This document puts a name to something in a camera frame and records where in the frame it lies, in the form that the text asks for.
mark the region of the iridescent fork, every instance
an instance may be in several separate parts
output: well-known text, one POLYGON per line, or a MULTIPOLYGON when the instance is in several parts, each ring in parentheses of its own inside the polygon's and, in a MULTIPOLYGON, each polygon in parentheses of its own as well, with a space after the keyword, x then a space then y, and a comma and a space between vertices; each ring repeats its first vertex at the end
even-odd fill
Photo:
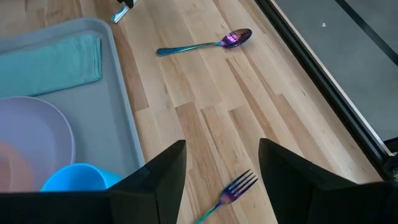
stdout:
POLYGON ((198 221, 196 221, 195 224, 203 222, 218 207, 234 202, 236 199, 242 196, 243 193, 249 190, 249 188, 251 188, 251 186, 253 186, 258 180, 258 178, 256 180, 253 180, 256 177, 256 175, 253 175, 253 172, 247 175, 249 171, 250 170, 247 170, 234 181, 232 181, 232 183, 226 186, 226 188, 223 190, 223 193, 221 193, 221 197, 218 203, 208 212, 206 212, 206 214, 204 214, 198 221))

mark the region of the spoon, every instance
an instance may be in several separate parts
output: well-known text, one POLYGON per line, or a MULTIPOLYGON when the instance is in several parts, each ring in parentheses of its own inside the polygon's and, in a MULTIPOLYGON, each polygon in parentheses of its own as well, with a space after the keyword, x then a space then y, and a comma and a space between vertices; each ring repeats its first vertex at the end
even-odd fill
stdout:
POLYGON ((184 52, 187 50, 197 49, 200 47, 210 47, 210 46, 233 48, 245 43, 245 41, 247 41, 250 38, 251 34, 252 31, 250 29, 238 29, 236 31, 232 31, 229 34, 227 34, 220 42, 210 42, 210 43, 196 44, 185 47, 161 48, 157 49, 156 54, 158 56, 166 56, 170 54, 184 52))

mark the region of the wooden table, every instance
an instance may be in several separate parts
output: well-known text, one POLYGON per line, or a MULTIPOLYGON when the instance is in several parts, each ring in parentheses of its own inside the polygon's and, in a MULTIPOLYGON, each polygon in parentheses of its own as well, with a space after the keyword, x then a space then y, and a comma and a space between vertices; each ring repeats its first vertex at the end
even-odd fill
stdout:
MULTIPOLYGON (((2 0, 0 36, 81 16, 110 23, 116 0, 2 0)), ((188 145, 178 223, 193 223, 246 169, 259 174, 260 138, 363 183, 380 180, 254 0, 138 0, 111 24, 145 159, 188 145), (219 40, 247 27, 242 47, 157 57, 159 47, 219 40)), ((207 223, 276 223, 262 182, 207 223)))

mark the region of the blue bowl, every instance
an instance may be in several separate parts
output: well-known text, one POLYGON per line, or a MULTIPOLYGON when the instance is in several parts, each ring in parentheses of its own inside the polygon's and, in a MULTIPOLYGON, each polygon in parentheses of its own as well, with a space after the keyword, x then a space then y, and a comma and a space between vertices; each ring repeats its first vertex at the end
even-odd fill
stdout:
POLYGON ((41 192, 106 190, 122 178, 91 164, 77 163, 66 166, 51 176, 41 192))

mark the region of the folded cloth napkin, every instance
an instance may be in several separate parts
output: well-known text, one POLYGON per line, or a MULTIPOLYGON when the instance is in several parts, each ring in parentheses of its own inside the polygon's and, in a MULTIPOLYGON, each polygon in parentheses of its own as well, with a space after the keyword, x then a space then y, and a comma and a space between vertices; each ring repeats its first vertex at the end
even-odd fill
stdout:
POLYGON ((0 98, 35 96, 101 77, 101 39, 94 35, 0 55, 0 98))

